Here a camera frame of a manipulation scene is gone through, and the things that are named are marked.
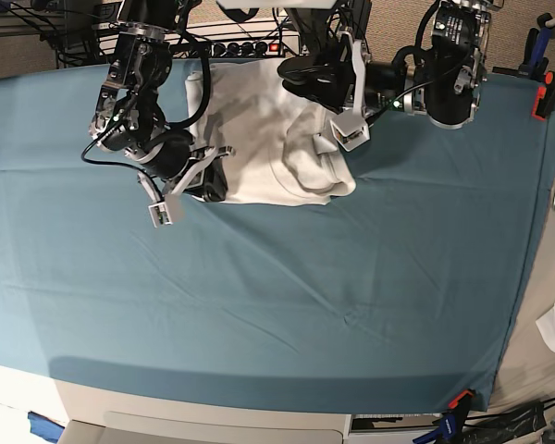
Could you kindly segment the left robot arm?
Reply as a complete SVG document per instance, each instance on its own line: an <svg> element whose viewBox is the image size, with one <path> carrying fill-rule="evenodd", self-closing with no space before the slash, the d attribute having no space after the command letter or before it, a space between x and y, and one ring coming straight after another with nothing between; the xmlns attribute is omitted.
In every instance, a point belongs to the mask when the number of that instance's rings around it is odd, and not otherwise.
<svg viewBox="0 0 555 444"><path fill-rule="evenodd" d="M328 11L290 9L303 55L282 62L285 89L333 112L335 141L349 152L369 141L388 111L426 115L443 129L474 119L491 22L490 1L435 1L413 44L389 62L373 60L366 39L371 4L336 1Z"/></svg>

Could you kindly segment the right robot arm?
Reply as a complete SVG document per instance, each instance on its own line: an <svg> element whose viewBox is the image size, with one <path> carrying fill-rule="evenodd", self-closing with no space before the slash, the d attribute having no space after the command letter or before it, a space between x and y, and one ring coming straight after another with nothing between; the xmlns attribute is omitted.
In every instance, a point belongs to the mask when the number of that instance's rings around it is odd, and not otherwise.
<svg viewBox="0 0 555 444"><path fill-rule="evenodd" d="M91 147L121 152L123 167L136 172L151 199L155 227L179 218L179 196L187 193L208 203L225 200L228 184L222 166L229 146L198 144L190 133L206 111L212 95L209 46L187 30L194 1L124 1L118 14L120 30L89 127ZM167 120L158 104L173 56L193 50L201 61L203 92L190 117Z"/></svg>

